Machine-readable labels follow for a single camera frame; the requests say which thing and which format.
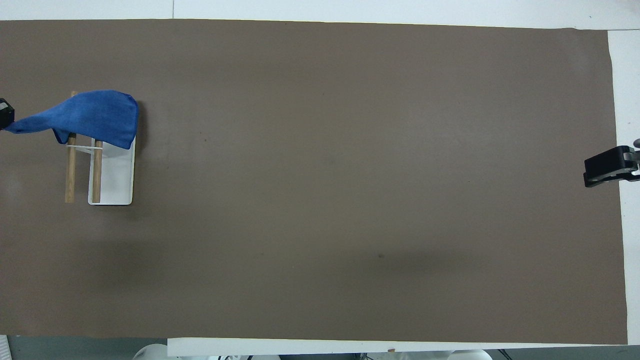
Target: wooden rod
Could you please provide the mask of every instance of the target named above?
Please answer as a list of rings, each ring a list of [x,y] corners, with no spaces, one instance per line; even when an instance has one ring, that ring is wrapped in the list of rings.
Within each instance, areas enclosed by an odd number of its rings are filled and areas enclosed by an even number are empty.
[[[76,144],[76,134],[70,133],[67,144]],[[76,200],[76,148],[67,147],[67,183],[65,186],[65,202]]]
[[[96,140],[95,147],[102,147],[102,141]],[[102,181],[102,149],[93,150],[93,179],[92,179],[92,194],[91,198],[93,202],[100,202],[100,182]]]

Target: blue cloth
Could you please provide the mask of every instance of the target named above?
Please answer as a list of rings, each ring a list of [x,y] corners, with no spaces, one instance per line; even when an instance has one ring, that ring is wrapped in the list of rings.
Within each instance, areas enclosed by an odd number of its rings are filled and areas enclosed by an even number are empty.
[[[4,128],[14,134],[53,129],[59,143],[70,133],[86,135],[123,149],[130,149],[138,128],[138,103],[129,94],[114,90],[81,92],[39,114]]]

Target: brown mat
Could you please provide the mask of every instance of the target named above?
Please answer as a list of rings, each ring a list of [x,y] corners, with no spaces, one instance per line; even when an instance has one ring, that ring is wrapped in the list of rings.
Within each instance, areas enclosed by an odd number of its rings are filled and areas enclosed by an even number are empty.
[[[0,22],[0,94],[142,106],[134,202],[0,133],[0,333],[625,343],[605,31]]]

